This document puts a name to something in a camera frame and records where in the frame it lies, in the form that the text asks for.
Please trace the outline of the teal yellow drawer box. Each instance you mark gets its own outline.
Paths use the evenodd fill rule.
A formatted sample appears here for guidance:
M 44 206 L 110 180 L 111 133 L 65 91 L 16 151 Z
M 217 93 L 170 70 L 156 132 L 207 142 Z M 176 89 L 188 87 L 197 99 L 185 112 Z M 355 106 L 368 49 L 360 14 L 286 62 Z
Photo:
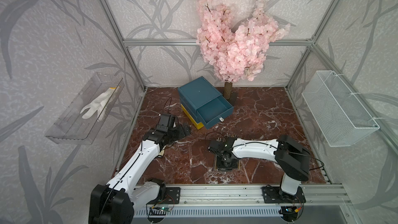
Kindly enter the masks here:
M 222 95 L 202 76 L 179 87 L 178 93 L 181 104 L 197 123 L 201 123 L 197 117 L 197 109 Z

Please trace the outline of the teal top drawer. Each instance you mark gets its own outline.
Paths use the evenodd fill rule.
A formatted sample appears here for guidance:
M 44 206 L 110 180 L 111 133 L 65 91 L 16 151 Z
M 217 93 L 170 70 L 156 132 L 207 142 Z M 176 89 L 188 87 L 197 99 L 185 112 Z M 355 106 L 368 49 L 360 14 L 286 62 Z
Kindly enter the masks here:
M 233 112 L 234 106 L 221 95 L 199 107 L 197 117 L 206 129 L 210 129 L 219 122 L 223 122 Z

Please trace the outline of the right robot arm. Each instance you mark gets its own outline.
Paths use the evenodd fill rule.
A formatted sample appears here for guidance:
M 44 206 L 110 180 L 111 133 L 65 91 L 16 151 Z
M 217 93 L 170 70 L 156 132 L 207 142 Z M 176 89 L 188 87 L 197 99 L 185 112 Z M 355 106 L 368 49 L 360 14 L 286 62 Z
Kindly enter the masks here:
M 280 191 L 294 196 L 302 182 L 309 179 L 310 151 L 288 135 L 268 141 L 228 137 L 211 140 L 208 150 L 226 169 L 234 169 L 243 158 L 263 159 L 278 164 L 284 171 Z

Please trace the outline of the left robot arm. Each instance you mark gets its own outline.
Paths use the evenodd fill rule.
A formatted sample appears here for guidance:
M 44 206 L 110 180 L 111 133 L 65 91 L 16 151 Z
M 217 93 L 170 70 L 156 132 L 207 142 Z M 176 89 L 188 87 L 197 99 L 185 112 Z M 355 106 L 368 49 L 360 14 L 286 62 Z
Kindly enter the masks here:
M 89 224 L 130 224 L 146 204 L 167 198 L 164 181 L 152 179 L 136 189 L 151 162 L 163 148 L 191 134 L 188 124 L 150 129 L 127 164 L 105 185 L 97 185 L 90 196 Z

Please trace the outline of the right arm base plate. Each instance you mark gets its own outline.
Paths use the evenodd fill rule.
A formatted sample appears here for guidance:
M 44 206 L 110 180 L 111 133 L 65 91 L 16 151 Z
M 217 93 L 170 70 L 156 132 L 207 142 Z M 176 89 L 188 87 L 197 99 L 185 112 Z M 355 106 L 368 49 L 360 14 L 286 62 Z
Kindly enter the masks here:
M 304 204 L 306 199 L 301 187 L 298 187 L 295 195 L 290 195 L 281 190 L 280 187 L 267 185 L 261 188 L 264 203 L 274 204 Z

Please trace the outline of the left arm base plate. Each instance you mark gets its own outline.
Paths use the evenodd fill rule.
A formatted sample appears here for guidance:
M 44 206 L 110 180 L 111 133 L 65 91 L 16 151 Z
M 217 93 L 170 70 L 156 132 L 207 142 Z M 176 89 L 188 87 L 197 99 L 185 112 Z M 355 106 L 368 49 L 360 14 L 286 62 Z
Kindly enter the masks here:
M 181 188 L 180 187 L 165 187 L 160 190 L 158 197 L 148 204 L 171 204 L 176 205 L 180 202 Z

